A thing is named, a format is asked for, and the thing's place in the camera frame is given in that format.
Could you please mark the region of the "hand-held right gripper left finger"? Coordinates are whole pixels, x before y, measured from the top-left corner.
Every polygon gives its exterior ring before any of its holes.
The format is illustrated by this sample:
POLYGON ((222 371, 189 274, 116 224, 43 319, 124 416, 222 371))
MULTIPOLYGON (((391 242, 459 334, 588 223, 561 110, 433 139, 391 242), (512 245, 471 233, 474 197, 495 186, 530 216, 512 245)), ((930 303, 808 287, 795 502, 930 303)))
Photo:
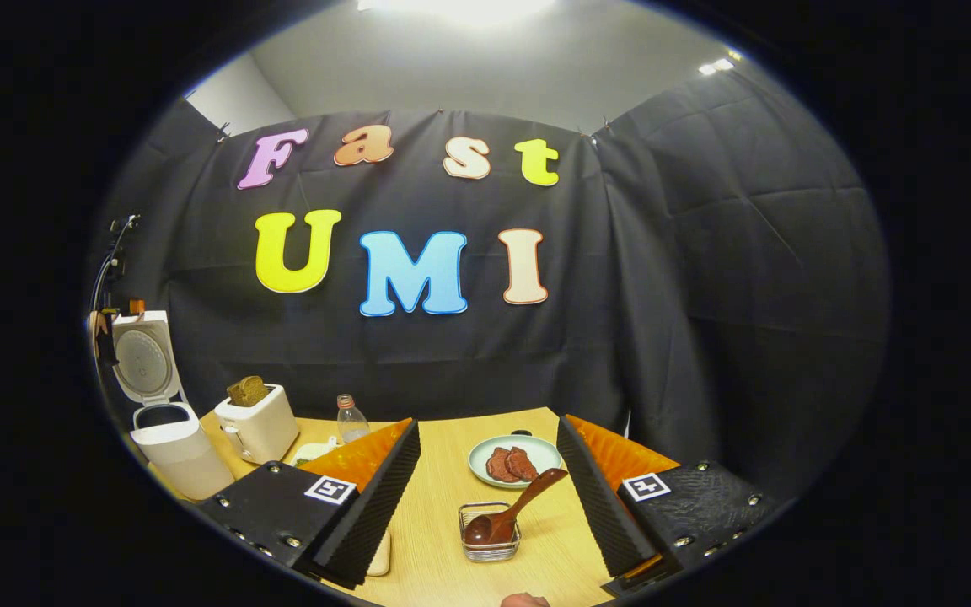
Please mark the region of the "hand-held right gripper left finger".
POLYGON ((270 560, 353 590, 420 454, 419 422, 404 419, 301 466, 259 465, 199 511, 270 560))

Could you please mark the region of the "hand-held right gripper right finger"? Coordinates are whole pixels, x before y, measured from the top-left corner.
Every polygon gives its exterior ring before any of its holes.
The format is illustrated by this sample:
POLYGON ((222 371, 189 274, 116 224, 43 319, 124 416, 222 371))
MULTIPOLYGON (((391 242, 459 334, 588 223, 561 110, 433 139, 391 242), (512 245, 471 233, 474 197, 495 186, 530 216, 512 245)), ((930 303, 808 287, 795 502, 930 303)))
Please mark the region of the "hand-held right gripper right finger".
POLYGON ((558 422, 556 448, 604 559, 606 591, 641 590, 709 564, 781 506, 716 461, 679 464, 572 415, 558 422))

